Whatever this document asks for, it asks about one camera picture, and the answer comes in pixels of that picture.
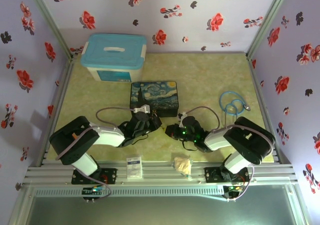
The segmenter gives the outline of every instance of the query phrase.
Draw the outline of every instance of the blue stethoscope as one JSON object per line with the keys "label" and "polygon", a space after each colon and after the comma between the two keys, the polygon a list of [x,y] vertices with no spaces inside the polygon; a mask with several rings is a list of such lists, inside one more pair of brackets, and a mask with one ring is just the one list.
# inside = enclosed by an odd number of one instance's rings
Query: blue stethoscope
{"label": "blue stethoscope", "polygon": [[[239,99],[234,99],[230,103],[225,105],[225,107],[223,107],[222,106],[222,98],[226,94],[234,94],[234,95],[238,96]],[[242,106],[241,106],[240,111],[238,111],[237,107],[235,106],[235,103],[241,103]],[[239,93],[237,93],[235,91],[225,91],[224,93],[222,93],[219,98],[219,105],[220,105],[220,108],[222,109],[222,111],[224,111],[226,114],[229,114],[231,116],[238,116],[238,115],[242,114],[245,110],[250,111],[250,107],[247,104],[246,100]],[[233,107],[235,110],[235,113],[229,112],[228,107]]]}

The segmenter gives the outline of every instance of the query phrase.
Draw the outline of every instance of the label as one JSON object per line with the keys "label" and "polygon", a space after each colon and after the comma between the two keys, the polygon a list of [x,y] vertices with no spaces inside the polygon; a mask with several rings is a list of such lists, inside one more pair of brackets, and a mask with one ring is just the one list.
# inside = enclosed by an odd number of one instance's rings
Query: label
{"label": "label", "polygon": [[128,71],[102,71],[97,70],[101,81],[131,83],[130,72]]}

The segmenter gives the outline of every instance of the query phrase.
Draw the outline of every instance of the floor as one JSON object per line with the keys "label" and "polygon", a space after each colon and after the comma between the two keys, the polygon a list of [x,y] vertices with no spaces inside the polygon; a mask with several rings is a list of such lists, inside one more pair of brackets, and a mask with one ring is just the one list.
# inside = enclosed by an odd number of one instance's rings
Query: floor
{"label": "floor", "polygon": [[[219,107],[219,97],[225,91],[240,93],[251,111],[242,116],[264,127],[250,70],[244,53],[147,53],[143,67],[143,81],[176,81],[179,99],[179,112],[189,111],[197,106],[208,106],[220,116],[225,124],[224,114]],[[56,129],[59,129],[78,116],[99,125],[95,113],[104,107],[129,107],[130,83],[95,81],[87,69],[79,62],[73,68],[69,86],[63,101]],[[227,102],[233,97],[224,98]],[[217,126],[216,117],[209,111],[198,109],[192,113],[205,130]],[[130,112],[123,110],[105,111],[100,117],[106,121],[120,124],[131,118]],[[176,118],[162,118],[163,126],[177,123]],[[227,117],[227,125],[234,118]],[[193,143],[187,142],[193,149]],[[144,161],[171,161],[176,155],[190,156],[194,161],[222,162],[234,149],[221,148],[211,153],[187,151],[181,142],[168,137],[162,128],[152,132],[149,138],[129,145],[115,148],[108,145],[94,145],[88,153],[97,161],[124,161],[130,156],[141,156]],[[47,159],[53,160],[56,153],[50,147]],[[264,162],[273,162],[272,156]]]}

